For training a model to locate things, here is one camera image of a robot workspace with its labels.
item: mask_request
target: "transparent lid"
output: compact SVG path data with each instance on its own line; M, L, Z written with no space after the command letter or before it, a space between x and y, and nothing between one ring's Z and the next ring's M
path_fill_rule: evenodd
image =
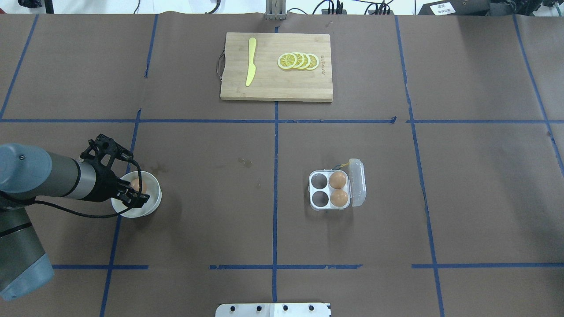
M364 164L358 158L349 160L349 180L351 182L351 202L358 207L366 199L366 182L364 181Z

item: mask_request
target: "egg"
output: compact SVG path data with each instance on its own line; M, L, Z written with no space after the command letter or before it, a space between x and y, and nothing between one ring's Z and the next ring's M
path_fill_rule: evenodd
M336 190L331 194L331 204L343 207L349 201L349 196L344 190Z
M139 178L132 180L129 186L131 186L131 188L135 191L139 191ZM141 193L147 193L147 184L143 183L143 191Z
M335 188L336 190L343 188L346 183L347 175L344 171L336 171L329 177L329 185L331 185L331 187Z

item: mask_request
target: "yellow knife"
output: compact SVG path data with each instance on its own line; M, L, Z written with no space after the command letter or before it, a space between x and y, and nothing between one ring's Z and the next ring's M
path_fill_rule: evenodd
M257 39L252 37L249 39L249 68L247 69L247 82L245 85L250 86L253 82L254 73L257 71L257 67L254 65L254 50L257 48Z

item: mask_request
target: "wooden cutting board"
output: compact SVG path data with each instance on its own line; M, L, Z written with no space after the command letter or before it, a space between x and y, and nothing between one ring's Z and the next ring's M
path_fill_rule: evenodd
M249 39L257 39L253 82L245 86L249 64ZM278 67L278 57L288 52L315 54L313 71ZM332 102L331 38L328 34L227 33L223 100Z

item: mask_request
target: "sliced lemon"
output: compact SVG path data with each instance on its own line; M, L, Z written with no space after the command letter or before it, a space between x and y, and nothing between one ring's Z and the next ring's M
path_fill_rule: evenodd
M306 69L310 65L310 58L308 56L309 54L303 53L302 55L303 55L303 65L298 67L298 69Z
M310 63L306 69L308 71L313 71L317 68L317 66L319 66L319 58L315 54L307 54L307 57L310 59Z
M292 54L294 54L298 58L298 61L296 62L296 64L292 68L297 69L297 68L303 66L304 63L306 62L306 59L304 58L305 54L300 53L300 52L292 52Z
M297 61L298 58L293 53L282 54L278 58L278 67L280 67L281 69L291 69L296 65Z

